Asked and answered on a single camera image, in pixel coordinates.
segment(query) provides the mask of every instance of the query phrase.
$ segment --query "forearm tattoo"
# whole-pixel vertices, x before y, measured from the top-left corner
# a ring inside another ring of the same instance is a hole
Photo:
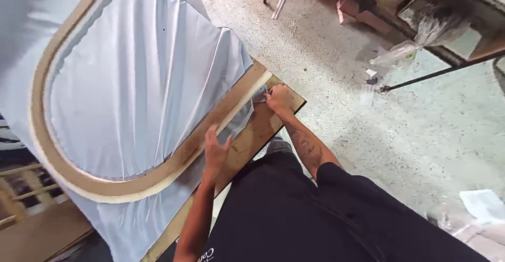
[[[294,128],[290,124],[285,124],[285,126],[298,152],[298,156],[305,164],[305,167],[307,169],[319,168],[323,157],[323,151],[318,141],[316,139],[311,139],[310,134],[307,135],[307,133]]]

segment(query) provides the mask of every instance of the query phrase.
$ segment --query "plastic bag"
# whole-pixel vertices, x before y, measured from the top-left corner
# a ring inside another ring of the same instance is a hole
[[[503,203],[491,190],[462,191],[427,212],[428,220],[470,246],[491,262],[505,262]]]
[[[417,11],[413,23],[418,32],[413,42],[407,40],[393,46],[390,51],[370,60],[370,64],[391,68],[408,66],[418,50],[452,42],[470,28],[470,22],[451,8],[432,4]]]

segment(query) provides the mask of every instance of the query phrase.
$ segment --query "black shirt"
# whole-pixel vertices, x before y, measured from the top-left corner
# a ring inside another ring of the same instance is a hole
[[[245,166],[200,260],[488,261],[366,177],[327,162],[317,181],[289,152]]]

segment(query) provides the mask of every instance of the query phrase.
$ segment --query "paper scrap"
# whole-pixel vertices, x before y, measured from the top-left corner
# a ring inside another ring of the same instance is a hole
[[[365,73],[367,73],[370,76],[370,78],[372,78],[373,76],[375,76],[375,74],[377,73],[377,71],[374,71],[374,70],[371,70],[371,69],[367,69],[365,71]]]
[[[491,189],[461,191],[459,197],[477,223],[505,224],[505,204]]]

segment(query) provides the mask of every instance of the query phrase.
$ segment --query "mdf board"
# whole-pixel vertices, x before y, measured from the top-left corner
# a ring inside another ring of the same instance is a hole
[[[71,201],[54,204],[0,231],[2,262],[43,262],[85,237],[93,227]]]
[[[277,84],[283,84],[283,82],[275,75],[272,75],[266,83],[268,89]],[[302,108],[306,101],[293,90],[290,91],[294,98],[291,109],[296,113]],[[226,185],[228,185],[237,172],[278,133],[282,126],[281,119],[268,108],[266,102],[254,104],[254,113],[245,128],[237,135],[231,144],[226,169],[218,176],[215,196],[217,196]],[[175,214],[157,242],[145,254],[142,259],[143,262],[156,261],[177,237],[179,237],[189,209],[193,204],[195,193],[196,190],[191,194],[177,214]]]

